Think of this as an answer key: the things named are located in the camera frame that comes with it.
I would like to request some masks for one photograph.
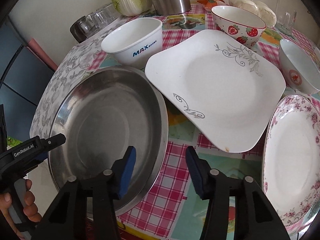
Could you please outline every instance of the pink checkered tablecloth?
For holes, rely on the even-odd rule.
[[[192,5],[189,14],[206,14],[206,26],[213,29],[211,14],[208,14],[201,5]],[[166,17],[155,16],[164,21]],[[188,39],[200,30],[164,30],[163,49],[170,48]],[[306,52],[312,52],[312,42],[302,33],[293,30],[292,36],[288,37],[279,33],[282,37],[288,38],[298,44]],[[278,46],[269,44],[260,39],[257,50],[265,59],[279,67]],[[96,70],[105,59],[103,51],[94,56],[92,65],[87,69]],[[320,102],[312,98],[312,102],[320,110]],[[160,174],[144,199],[132,210],[121,215],[118,219],[127,226],[154,238],[176,239],[173,237],[173,230],[180,215],[180,210],[187,199],[188,181],[190,180],[187,165],[185,162],[185,150],[193,145],[198,152],[208,155],[217,155],[240,160],[260,161],[264,147],[265,133],[250,151],[240,154],[229,154],[218,150],[197,128],[187,121],[183,125],[188,128],[169,126],[169,141],[166,149],[164,163]]]

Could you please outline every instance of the white bowl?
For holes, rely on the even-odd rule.
[[[122,65],[142,69],[162,50],[162,21],[139,18],[127,22],[105,37],[101,48]]]
[[[320,73],[303,49],[292,41],[280,41],[279,60],[284,79],[293,89],[305,94],[320,91]]]
[[[213,7],[212,18],[216,30],[223,31],[247,48],[254,46],[266,29],[260,17],[233,6]]]

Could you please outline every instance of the dish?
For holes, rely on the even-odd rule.
[[[110,169],[133,145],[137,160],[127,194],[114,201],[119,216],[138,204],[155,182],[167,147],[168,116],[161,93],[132,67],[108,67],[79,83],[64,99],[50,136],[67,141],[50,151],[49,168],[57,189],[67,178],[96,176]],[[92,217],[92,199],[87,215]]]
[[[286,82],[305,94],[320,91],[320,73],[313,60],[292,41],[280,41],[279,60]]]
[[[138,18],[115,29],[101,43],[122,65],[138,69],[162,50],[162,21],[155,18]]]
[[[212,18],[216,30],[228,34],[247,48],[254,46],[266,29],[260,17],[233,6],[213,7]]]
[[[268,126],[262,183],[288,233],[320,193],[320,115],[300,95],[283,98]]]
[[[145,74],[216,147],[231,153],[253,148],[285,89],[277,67],[216,30],[153,55]]]

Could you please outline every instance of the gray tile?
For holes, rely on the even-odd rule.
[[[43,216],[58,194],[51,179],[47,160],[29,172],[28,179],[33,182],[31,191],[36,197],[35,203],[38,206],[39,213]]]
[[[305,232],[308,231],[309,227],[310,227],[310,225],[307,226],[306,228],[304,228],[301,232],[299,232],[299,238],[298,239],[300,239],[305,234]]]
[[[297,240],[297,239],[298,239],[298,234],[290,236],[290,240]]]
[[[37,105],[52,76],[53,71],[24,47],[4,83]]]
[[[0,28],[0,78],[20,46],[21,42],[16,38],[12,30],[3,24]]]
[[[0,104],[4,104],[7,134],[20,141],[28,140],[36,106],[11,91],[5,85],[0,88]]]

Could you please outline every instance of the red logo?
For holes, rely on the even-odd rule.
[[[302,84],[302,79],[301,79],[301,76],[300,74],[295,71],[295,70],[290,70],[289,71],[289,77],[291,79],[291,81],[296,84],[297,86],[301,85]]]

